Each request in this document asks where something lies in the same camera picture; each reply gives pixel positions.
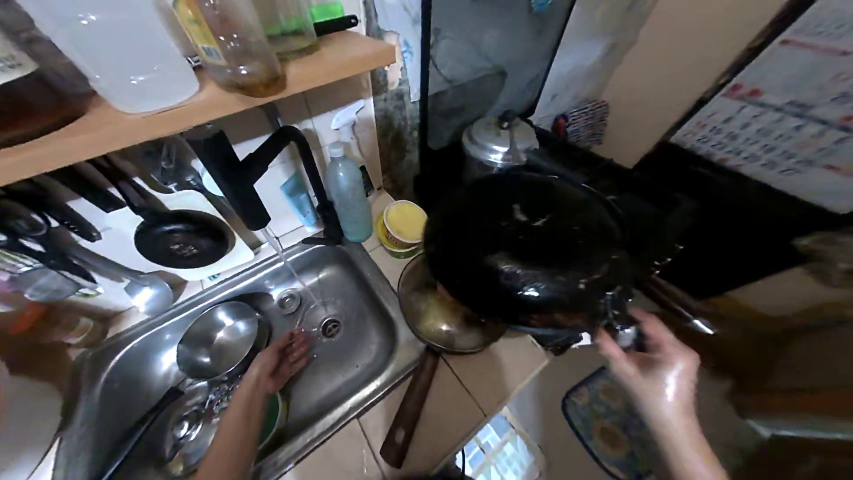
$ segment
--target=black wok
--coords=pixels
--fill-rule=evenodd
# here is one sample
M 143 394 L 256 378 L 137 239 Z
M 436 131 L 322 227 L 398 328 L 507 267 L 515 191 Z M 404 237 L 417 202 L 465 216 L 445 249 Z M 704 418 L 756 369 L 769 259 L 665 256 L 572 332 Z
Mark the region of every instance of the black wok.
M 133 242 L 143 257 L 170 268 L 200 268 L 222 259 L 232 246 L 233 232 L 224 222 L 195 210 L 159 211 L 146 199 L 149 195 L 124 172 L 106 159 L 90 161 L 142 217 Z
M 524 172 L 459 189 L 424 232 L 433 276 L 475 313 L 522 328 L 592 332 L 604 323 L 630 343 L 624 240 L 618 211 L 598 192 Z

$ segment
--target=sink drain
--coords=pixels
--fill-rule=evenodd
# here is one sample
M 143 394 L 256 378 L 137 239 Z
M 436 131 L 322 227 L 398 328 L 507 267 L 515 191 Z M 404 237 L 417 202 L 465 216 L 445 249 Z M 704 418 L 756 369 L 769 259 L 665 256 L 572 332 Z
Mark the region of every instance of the sink drain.
M 302 296 L 296 289 L 284 290 L 281 296 L 278 297 L 278 306 L 285 315 L 296 312 L 301 302 Z
M 323 338 L 335 338 L 340 333 L 340 320 L 338 319 L 325 319 L 320 325 L 320 335 Z

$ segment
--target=black faucet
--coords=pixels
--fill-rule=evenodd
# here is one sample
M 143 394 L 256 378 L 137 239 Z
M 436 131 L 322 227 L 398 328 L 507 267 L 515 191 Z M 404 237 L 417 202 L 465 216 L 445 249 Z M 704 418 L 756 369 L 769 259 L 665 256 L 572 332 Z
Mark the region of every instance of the black faucet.
M 334 205 L 326 196 L 320 171 L 305 136 L 295 126 L 280 126 L 242 161 L 237 157 L 231 142 L 221 129 L 207 124 L 197 126 L 184 134 L 187 143 L 199 156 L 207 171 L 228 199 L 231 207 L 249 230 L 261 230 L 270 223 L 270 214 L 255 191 L 255 182 L 264 175 L 270 163 L 291 142 L 296 143 L 299 158 L 314 196 L 316 210 L 323 223 L 324 237 L 308 237 L 303 243 L 340 245 L 343 232 Z

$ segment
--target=bottle cap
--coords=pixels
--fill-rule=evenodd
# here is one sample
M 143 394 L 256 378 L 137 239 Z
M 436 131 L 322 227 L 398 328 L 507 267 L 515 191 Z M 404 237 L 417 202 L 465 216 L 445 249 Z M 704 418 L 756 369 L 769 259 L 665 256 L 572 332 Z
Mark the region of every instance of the bottle cap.
M 344 156 L 344 145 L 341 142 L 335 142 L 329 145 L 328 156 L 332 158 Z

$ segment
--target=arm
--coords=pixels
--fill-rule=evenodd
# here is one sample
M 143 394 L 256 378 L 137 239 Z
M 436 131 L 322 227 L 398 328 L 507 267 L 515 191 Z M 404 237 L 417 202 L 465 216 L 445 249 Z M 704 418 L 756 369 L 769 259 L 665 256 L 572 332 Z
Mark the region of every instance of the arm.
M 238 480 L 252 475 L 267 396 L 308 362 L 305 331 L 290 331 L 255 357 L 231 397 L 195 478 Z
M 631 314 L 640 322 L 648 351 L 626 353 L 600 331 L 596 343 L 610 371 L 634 399 L 675 480 L 728 479 L 696 417 L 699 356 L 658 317 L 640 309 Z

